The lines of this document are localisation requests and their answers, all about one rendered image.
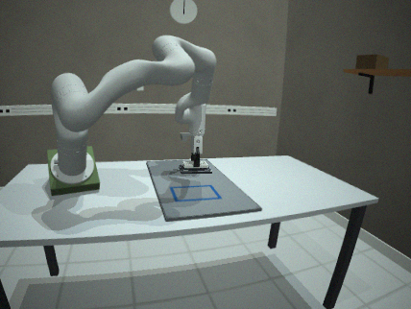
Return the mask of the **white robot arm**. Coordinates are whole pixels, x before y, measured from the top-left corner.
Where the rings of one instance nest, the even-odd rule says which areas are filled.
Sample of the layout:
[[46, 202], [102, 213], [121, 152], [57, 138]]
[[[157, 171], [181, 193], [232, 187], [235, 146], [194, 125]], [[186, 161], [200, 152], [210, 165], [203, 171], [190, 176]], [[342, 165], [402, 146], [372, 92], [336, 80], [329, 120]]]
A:
[[[191, 134], [205, 133], [206, 103], [216, 67], [214, 54], [176, 36], [158, 37], [152, 50], [158, 61], [123, 63], [111, 69], [90, 93], [75, 74], [64, 73], [54, 79], [51, 104], [58, 152], [51, 160], [51, 172], [57, 180], [78, 184], [92, 175], [94, 162], [89, 154], [85, 164], [88, 129], [117, 99], [144, 85], [180, 85], [193, 76], [192, 94], [180, 98], [175, 119], [188, 124]], [[187, 141], [189, 133], [181, 133], [181, 140]]]

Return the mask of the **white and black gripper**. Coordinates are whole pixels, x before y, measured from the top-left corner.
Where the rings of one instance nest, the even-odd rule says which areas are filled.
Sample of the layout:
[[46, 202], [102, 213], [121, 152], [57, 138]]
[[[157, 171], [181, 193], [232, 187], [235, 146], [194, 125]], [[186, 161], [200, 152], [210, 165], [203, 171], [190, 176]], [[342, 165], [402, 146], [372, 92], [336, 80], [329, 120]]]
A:
[[194, 161], [194, 167], [200, 167], [200, 154], [203, 154], [203, 136], [203, 134], [191, 134], [191, 161]]

